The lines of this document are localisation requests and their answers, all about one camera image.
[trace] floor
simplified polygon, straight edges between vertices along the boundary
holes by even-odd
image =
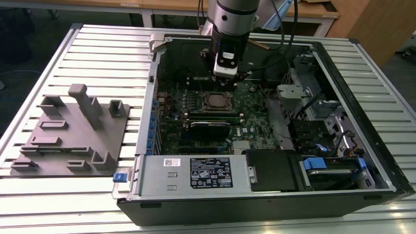
[[[0,61],[0,81],[6,88],[0,90],[0,136],[19,110],[19,107],[35,85],[39,75],[35,72],[14,72],[12,70],[31,70],[43,72],[59,44],[74,22],[118,26],[142,26],[140,15],[102,12],[59,11],[59,18],[51,19],[47,10],[34,9],[31,20],[35,32],[26,36],[34,57],[30,61],[14,65]],[[196,29],[195,17],[163,18],[156,16],[156,27]],[[416,64],[395,55],[383,68],[399,92],[416,109]]]

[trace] computer chassis side panel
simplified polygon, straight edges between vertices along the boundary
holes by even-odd
[[[118,200],[118,206],[139,226],[190,225],[284,219],[340,217],[394,199],[394,192],[292,195],[279,197]]]

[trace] cpu socket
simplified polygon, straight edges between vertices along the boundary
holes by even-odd
[[[203,112],[232,112],[232,97],[228,92],[203,93]]]

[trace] aluminum extrusion table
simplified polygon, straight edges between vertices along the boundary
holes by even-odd
[[[119,167],[135,159],[150,69],[148,41],[155,32],[196,35],[194,30],[78,25],[72,28],[0,140],[0,233],[371,233],[416,230],[416,195],[367,207],[339,218],[198,226],[138,227],[112,199],[112,178],[8,178],[12,160],[42,115],[43,95],[67,95],[72,83],[88,86],[100,102],[132,106]],[[254,39],[279,38],[252,34]],[[403,172],[416,189],[416,114],[359,44],[347,39],[296,37],[323,43]]]

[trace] barcode sticker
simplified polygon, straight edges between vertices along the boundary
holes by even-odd
[[[180,158],[166,158],[163,162],[163,166],[166,167],[180,167],[182,159]]]

